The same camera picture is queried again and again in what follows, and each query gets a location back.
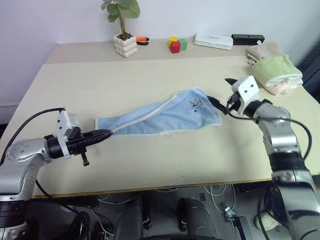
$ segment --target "robotic arm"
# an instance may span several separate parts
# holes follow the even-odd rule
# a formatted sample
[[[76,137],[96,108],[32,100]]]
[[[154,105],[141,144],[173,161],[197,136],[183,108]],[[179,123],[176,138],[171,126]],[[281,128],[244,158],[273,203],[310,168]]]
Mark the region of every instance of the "robotic arm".
[[[12,144],[0,167],[0,240],[20,239],[26,234],[25,215],[39,169],[60,157],[81,154],[89,165],[86,147],[113,134],[110,130],[82,133],[74,114],[60,111],[56,137],[25,139]]]
[[[246,115],[263,132],[263,143],[270,160],[272,183],[269,189],[270,207],[280,223],[286,224],[293,240],[320,239],[320,206],[312,175],[305,166],[297,137],[290,127],[290,113],[259,101],[259,88],[253,76],[241,80],[226,79],[233,95],[224,107],[218,100],[211,103],[225,114],[238,119],[230,110]]]

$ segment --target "blue towel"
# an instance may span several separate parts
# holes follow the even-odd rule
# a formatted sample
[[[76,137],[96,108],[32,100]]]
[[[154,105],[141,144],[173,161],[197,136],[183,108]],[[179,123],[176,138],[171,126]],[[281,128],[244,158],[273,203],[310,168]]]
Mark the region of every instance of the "blue towel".
[[[114,135],[154,135],[221,124],[219,110],[200,88],[186,89],[127,115],[95,119],[97,130],[109,129]]]

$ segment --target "table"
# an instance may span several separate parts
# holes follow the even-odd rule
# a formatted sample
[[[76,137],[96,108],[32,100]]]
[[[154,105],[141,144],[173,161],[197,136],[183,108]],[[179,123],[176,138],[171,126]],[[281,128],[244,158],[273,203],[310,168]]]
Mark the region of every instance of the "table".
[[[87,132],[94,129],[97,117],[127,114],[186,88],[200,87],[225,103],[232,90],[224,78],[238,79],[251,73],[243,54],[245,46],[226,51],[189,42],[189,53],[173,55],[164,41],[154,42],[152,48],[152,44],[139,48],[145,54],[166,51],[153,60],[139,53],[124,59],[110,50],[104,56],[97,53],[103,49],[99,47],[102,43],[58,45],[12,117],[0,141],[0,152],[25,119],[44,109],[66,107],[77,114],[82,131]],[[88,51],[86,44],[96,52]],[[112,43],[103,44],[112,48]],[[78,56],[70,55],[75,49]],[[263,98],[288,109],[293,119],[309,127],[313,148],[306,166],[312,174],[320,173],[320,105],[302,87],[281,96],[261,89]],[[54,134],[57,116],[47,113],[34,119],[17,140]],[[219,127],[177,132],[172,137],[110,137],[87,148],[89,166],[83,167],[80,156],[55,159],[41,168],[38,180],[57,197],[269,180],[272,171],[258,126],[224,115],[222,121]],[[293,125],[293,129],[304,152],[307,136],[299,126]],[[33,194],[41,193],[36,188]]]

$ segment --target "white wall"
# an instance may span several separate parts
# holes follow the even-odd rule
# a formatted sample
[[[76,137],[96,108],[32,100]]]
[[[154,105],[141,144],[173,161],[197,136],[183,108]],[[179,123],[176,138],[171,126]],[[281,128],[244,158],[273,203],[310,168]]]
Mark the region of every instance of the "white wall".
[[[110,41],[102,0],[0,1],[0,106],[19,103],[55,43]],[[298,64],[320,38],[319,0],[139,0],[137,36],[263,34]],[[7,122],[0,107],[0,123]]]

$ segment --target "red block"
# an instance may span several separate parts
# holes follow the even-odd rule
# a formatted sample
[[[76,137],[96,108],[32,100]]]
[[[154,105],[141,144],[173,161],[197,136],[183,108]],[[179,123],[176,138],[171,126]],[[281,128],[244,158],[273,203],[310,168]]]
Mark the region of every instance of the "red block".
[[[171,43],[171,47],[170,47],[170,49],[171,49],[171,52],[173,53],[173,54],[177,54],[177,53],[180,53],[180,42],[178,42],[178,41],[173,41],[172,43]]]

